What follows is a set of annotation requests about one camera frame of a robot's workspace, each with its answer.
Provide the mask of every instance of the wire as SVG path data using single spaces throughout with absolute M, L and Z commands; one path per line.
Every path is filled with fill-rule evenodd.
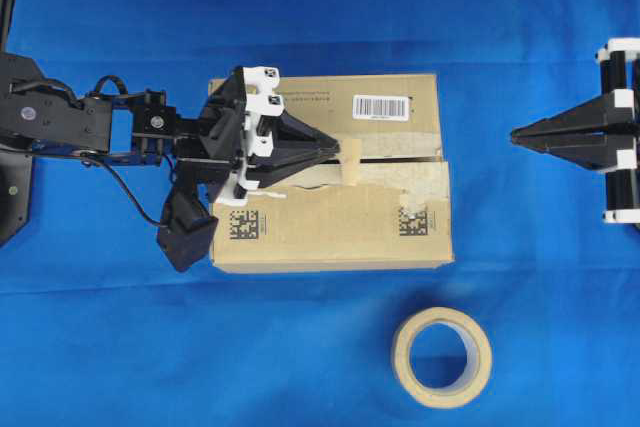
M 150 223 L 155 227 L 160 227 L 160 228 L 168 227 L 167 224 L 155 221 L 151 217 L 149 217 L 149 215 L 147 215 L 147 213 L 144 211 L 144 209 L 140 205 L 140 202 L 138 202 L 138 199 L 136 199 L 136 197 L 133 195 L 131 190 L 129 190 L 129 187 L 127 187 L 127 184 L 125 183 L 125 181 L 122 180 L 122 177 L 120 177 L 120 175 L 111 166 L 102 162 L 101 160 L 98 160 L 86 155 L 77 156 L 77 155 L 64 155 L 64 154 L 45 154 L 40 152 L 32 152 L 30 150 L 11 150 L 11 149 L 5 149 L 2 147 L 0 147 L 0 152 L 5 154 L 26 155 L 27 157 L 38 157 L 38 158 L 44 158 L 44 159 L 79 160 L 80 162 L 86 162 L 98 167 L 102 167 L 107 172 L 109 172 L 111 176 L 115 179 L 115 181 L 118 183 L 118 185 L 127 195 L 127 197 L 129 197 L 129 200 L 133 203 L 134 207 L 137 209 L 137 211 L 140 213 L 140 215 L 144 220 L 146 220 L 148 223 Z
M 38 87 L 57 87 L 58 89 L 62 89 L 67 94 L 69 102 L 71 102 L 72 104 L 78 103 L 78 98 L 76 97 L 76 94 L 73 93 L 71 87 L 69 87 L 64 82 L 56 79 L 39 79 L 29 82 L 23 82 L 22 84 L 12 86 L 11 92 L 24 92 L 25 90 L 33 90 Z
M 173 166 L 173 162 L 171 162 L 171 158 L 167 154 L 162 154 L 162 158 L 167 161 L 167 164 L 169 164 L 169 168 L 171 169 L 169 171 L 169 182 L 171 182 L 172 184 L 175 184 L 176 169 Z
M 98 80 L 98 82 L 96 83 L 96 86 L 91 91 L 91 94 L 100 94 L 102 92 L 102 87 L 104 87 L 104 84 L 108 81 L 111 81 L 115 84 L 120 95 L 129 94 L 124 81 L 117 75 L 105 75 L 104 77 L 100 78 L 100 80 Z

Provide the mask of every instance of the white label sticker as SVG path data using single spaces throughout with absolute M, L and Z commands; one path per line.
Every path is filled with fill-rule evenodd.
M 354 95 L 353 118 L 364 120 L 409 120 L 409 97 Z

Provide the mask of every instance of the packing tape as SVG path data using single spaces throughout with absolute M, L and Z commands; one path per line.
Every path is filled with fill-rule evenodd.
M 360 181 L 360 159 L 362 158 L 362 140 L 350 137 L 338 137 L 340 153 L 338 161 L 342 174 L 342 185 L 355 186 Z
M 411 368 L 411 347 L 420 332 L 435 324 L 446 325 L 460 336 L 467 351 L 467 365 L 453 384 L 430 388 L 421 384 Z M 491 375 L 491 345 L 482 328 L 457 310 L 435 307 L 406 320 L 393 340 L 393 371 L 402 386 L 422 405 L 453 409 L 472 401 L 484 389 Z

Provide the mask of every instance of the tape roll core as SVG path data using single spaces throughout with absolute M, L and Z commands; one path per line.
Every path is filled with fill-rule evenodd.
M 420 332 L 436 324 L 453 329 L 467 351 L 467 365 L 460 377 L 442 388 L 423 385 L 411 367 L 413 342 Z M 453 409 L 473 400 L 487 385 L 491 375 L 491 346 L 471 317 L 457 310 L 435 307 L 415 314 L 400 326 L 393 342 L 392 364 L 396 377 L 415 400 L 431 408 Z

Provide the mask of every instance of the blue cloth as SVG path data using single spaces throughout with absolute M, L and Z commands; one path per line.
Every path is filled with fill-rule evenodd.
M 435 72 L 458 261 L 433 271 L 173 271 L 97 169 L 38 162 L 0 252 L 0 424 L 633 425 L 640 235 L 603 225 L 603 179 L 509 132 L 598 95 L 593 54 L 640 35 L 639 0 L 17 0 L 10 50 L 88 91 L 107 73 L 195 115 L 235 65 L 283 75 Z M 118 119 L 125 126 L 125 119 Z M 127 135 L 116 145 L 126 148 Z M 166 170 L 124 172 L 159 215 Z M 495 356 L 482 395 L 415 404 L 396 327 L 460 309 Z

